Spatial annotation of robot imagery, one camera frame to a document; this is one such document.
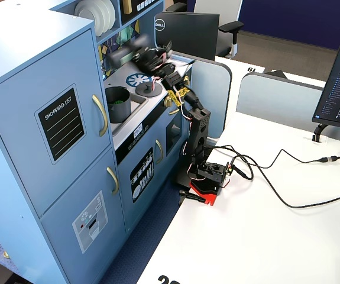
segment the shopping list sign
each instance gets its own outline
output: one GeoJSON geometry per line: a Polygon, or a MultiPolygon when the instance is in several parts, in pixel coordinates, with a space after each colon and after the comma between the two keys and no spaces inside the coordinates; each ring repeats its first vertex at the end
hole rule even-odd
{"type": "Polygon", "coordinates": [[[38,113],[54,161],[85,134],[74,88],[38,113]]]}

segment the office chair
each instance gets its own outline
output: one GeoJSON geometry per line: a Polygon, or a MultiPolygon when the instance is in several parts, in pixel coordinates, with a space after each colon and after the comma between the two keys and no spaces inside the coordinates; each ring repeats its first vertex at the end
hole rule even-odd
{"type": "MultiPolygon", "coordinates": [[[[215,13],[220,15],[220,27],[216,45],[216,56],[233,58],[238,51],[237,35],[244,26],[238,21],[242,0],[197,0],[196,13],[215,13]]],[[[186,12],[187,4],[177,2],[166,9],[168,12],[186,12]]]]}
{"type": "Polygon", "coordinates": [[[187,0],[174,0],[174,4],[166,9],[167,12],[187,12],[187,0]]]}

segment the gold cabinet handle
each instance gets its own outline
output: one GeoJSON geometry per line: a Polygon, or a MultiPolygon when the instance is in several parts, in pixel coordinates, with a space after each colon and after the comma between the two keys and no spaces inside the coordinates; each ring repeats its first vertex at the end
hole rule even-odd
{"type": "Polygon", "coordinates": [[[106,133],[106,130],[108,128],[108,120],[106,118],[106,112],[105,112],[105,109],[104,109],[102,103],[99,101],[99,99],[96,95],[92,95],[92,100],[98,106],[98,108],[100,109],[100,111],[103,115],[104,126],[103,126],[103,129],[101,129],[100,132],[99,132],[100,137],[102,137],[106,133]]]}
{"type": "Polygon", "coordinates": [[[116,189],[114,191],[112,191],[112,194],[114,195],[114,194],[116,194],[118,192],[118,188],[119,188],[118,180],[117,180],[117,177],[116,177],[115,173],[113,172],[113,170],[110,167],[107,167],[106,171],[112,176],[113,180],[116,183],[116,189]]]}
{"type": "Polygon", "coordinates": [[[179,112],[179,109],[175,109],[174,111],[170,111],[169,112],[169,115],[173,115],[173,114],[176,114],[179,112]]]}
{"type": "Polygon", "coordinates": [[[162,145],[160,144],[160,142],[157,139],[156,139],[156,143],[157,143],[157,145],[159,147],[160,154],[161,154],[160,159],[156,161],[156,164],[159,164],[163,160],[164,153],[163,153],[162,145]]]}

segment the black pot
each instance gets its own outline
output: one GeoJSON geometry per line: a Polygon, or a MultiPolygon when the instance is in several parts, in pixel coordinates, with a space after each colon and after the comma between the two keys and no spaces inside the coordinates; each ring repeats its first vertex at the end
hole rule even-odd
{"type": "Polygon", "coordinates": [[[129,91],[123,87],[110,87],[105,89],[105,95],[111,123],[124,122],[132,113],[129,91]]]}

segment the cable connector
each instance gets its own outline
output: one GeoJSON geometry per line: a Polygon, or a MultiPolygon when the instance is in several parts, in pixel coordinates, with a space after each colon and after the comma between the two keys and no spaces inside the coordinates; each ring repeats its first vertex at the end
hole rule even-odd
{"type": "Polygon", "coordinates": [[[183,198],[192,199],[192,200],[199,201],[201,203],[205,203],[205,198],[202,198],[199,195],[196,195],[190,192],[179,191],[179,195],[180,197],[183,197],[183,198]]]}
{"type": "Polygon", "coordinates": [[[320,163],[335,162],[335,161],[337,161],[339,159],[340,159],[340,157],[331,156],[331,157],[321,158],[321,159],[317,160],[317,162],[320,162],[320,163]]]}
{"type": "Polygon", "coordinates": [[[235,166],[234,164],[232,165],[231,169],[233,171],[236,171],[244,179],[249,179],[248,176],[243,171],[241,171],[239,168],[237,168],[237,166],[235,166]]]}

